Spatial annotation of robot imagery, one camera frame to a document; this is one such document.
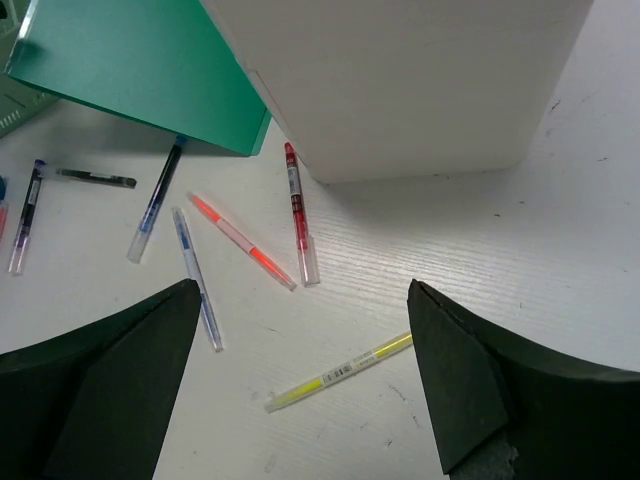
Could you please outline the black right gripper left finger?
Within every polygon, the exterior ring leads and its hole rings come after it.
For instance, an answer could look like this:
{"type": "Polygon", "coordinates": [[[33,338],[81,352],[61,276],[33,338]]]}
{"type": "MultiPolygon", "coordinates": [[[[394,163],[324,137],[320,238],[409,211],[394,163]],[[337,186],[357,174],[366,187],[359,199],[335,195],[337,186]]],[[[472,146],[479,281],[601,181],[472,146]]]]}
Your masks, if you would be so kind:
{"type": "Polygon", "coordinates": [[[4,479],[150,479],[200,315],[184,279],[1,356],[4,479]]]}

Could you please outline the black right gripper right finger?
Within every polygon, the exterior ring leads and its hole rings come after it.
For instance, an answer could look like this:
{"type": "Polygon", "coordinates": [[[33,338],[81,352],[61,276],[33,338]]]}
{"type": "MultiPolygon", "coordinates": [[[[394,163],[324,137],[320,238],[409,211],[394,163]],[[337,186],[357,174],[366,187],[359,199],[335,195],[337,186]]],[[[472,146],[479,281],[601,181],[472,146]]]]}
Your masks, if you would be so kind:
{"type": "Polygon", "coordinates": [[[407,306],[446,476],[638,477],[636,372],[535,343],[421,281],[407,306]]]}

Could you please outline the yellow highlighter pen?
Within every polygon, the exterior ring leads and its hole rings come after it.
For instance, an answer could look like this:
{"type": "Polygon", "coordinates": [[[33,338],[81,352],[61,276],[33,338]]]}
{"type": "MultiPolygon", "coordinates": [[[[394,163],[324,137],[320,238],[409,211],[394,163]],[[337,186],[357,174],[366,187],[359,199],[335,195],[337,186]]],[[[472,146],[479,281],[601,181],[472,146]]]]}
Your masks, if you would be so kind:
{"type": "Polygon", "coordinates": [[[267,413],[281,410],[339,383],[413,345],[410,332],[405,332],[319,376],[271,398],[264,406],[267,413]]]}

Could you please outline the pink orange pen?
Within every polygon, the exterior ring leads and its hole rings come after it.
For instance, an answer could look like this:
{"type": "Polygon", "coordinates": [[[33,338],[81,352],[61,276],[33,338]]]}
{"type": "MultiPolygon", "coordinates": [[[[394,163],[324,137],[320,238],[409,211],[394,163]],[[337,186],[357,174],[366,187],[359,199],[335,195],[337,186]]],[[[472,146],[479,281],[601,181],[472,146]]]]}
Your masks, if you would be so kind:
{"type": "Polygon", "coordinates": [[[3,239],[9,207],[6,201],[0,202],[0,241],[3,239]]]}

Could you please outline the orange highlighter pen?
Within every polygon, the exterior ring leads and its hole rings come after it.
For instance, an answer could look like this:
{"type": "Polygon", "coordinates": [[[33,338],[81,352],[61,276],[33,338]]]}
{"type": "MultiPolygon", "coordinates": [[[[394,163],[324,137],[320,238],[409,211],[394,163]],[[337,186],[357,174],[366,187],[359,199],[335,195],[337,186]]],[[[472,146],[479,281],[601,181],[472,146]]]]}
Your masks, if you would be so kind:
{"type": "Polygon", "coordinates": [[[207,220],[215,225],[238,248],[254,260],[266,273],[288,291],[294,291],[296,282],[279,265],[266,255],[258,246],[237,230],[215,208],[206,202],[201,196],[189,192],[187,198],[190,203],[207,220]]]}

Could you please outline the red gel pen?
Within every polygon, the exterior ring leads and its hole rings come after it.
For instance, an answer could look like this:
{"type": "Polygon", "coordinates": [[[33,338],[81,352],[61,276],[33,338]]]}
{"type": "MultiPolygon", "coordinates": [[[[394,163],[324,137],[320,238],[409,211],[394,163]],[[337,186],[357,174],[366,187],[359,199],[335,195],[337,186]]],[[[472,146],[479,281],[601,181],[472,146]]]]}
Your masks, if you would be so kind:
{"type": "Polygon", "coordinates": [[[284,152],[301,280],[311,287],[320,283],[316,249],[308,228],[297,154],[290,142],[284,144],[284,152]]]}

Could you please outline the green file folder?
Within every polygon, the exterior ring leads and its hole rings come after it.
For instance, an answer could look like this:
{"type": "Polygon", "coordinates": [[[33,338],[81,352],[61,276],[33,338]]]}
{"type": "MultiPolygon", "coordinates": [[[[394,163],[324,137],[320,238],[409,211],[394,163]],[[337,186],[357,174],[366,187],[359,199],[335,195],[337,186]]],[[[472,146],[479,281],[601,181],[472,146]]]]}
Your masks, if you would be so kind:
{"type": "Polygon", "coordinates": [[[241,156],[260,152],[271,120],[199,1],[33,1],[5,71],[241,156]]]}

